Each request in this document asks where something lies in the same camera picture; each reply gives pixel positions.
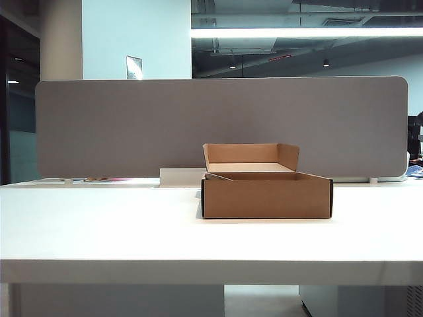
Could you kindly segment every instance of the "gray fabric panel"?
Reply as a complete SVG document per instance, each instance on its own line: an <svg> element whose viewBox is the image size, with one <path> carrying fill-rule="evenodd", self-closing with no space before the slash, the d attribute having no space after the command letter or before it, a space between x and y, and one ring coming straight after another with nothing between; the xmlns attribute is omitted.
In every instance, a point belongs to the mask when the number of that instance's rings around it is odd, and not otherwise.
<svg viewBox="0 0 423 317"><path fill-rule="evenodd" d="M36 107L44 177L203 167L203 143L299 145L298 171L322 176L406 168L401 77L46 81Z"/></svg>

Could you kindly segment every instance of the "light blue wall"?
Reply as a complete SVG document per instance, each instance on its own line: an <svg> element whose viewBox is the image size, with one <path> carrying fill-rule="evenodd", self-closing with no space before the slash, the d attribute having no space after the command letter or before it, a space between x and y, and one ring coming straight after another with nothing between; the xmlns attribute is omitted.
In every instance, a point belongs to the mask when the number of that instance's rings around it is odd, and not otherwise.
<svg viewBox="0 0 423 317"><path fill-rule="evenodd" d="M125 79L126 56L144 79L191 78L190 0L83 0L83 78Z"/></svg>
<svg viewBox="0 0 423 317"><path fill-rule="evenodd" d="M423 111L423 54L350 67L330 67L307 76L402 76L408 83L408 115Z"/></svg>

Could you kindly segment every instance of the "floor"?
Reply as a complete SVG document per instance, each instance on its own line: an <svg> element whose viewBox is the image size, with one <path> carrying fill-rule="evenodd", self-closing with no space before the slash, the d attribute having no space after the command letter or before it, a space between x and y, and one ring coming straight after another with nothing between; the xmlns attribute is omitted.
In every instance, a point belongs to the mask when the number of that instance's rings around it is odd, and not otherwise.
<svg viewBox="0 0 423 317"><path fill-rule="evenodd" d="M1 284L1 313L9 315L7 285ZM226 317L307 317L298 286L226 285Z"/></svg>

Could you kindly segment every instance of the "framed sign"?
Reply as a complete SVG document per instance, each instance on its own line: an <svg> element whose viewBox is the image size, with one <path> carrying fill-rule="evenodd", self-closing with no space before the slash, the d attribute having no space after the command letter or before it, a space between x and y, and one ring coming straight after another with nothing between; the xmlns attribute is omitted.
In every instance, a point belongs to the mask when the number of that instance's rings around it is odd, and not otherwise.
<svg viewBox="0 0 423 317"><path fill-rule="evenodd" d="M143 78L143 64L141 58L126 56L126 79Z"/></svg>

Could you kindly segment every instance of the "brown cardboard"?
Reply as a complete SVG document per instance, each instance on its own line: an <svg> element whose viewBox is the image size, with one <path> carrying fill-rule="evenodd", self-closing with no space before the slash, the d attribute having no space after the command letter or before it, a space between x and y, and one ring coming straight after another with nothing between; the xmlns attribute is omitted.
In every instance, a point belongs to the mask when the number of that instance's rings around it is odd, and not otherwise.
<svg viewBox="0 0 423 317"><path fill-rule="evenodd" d="M205 144L205 218L331 218L333 182L295 172L293 145Z"/></svg>
<svg viewBox="0 0 423 317"><path fill-rule="evenodd" d="M205 144L208 172L293 172L299 147L281 143Z"/></svg>

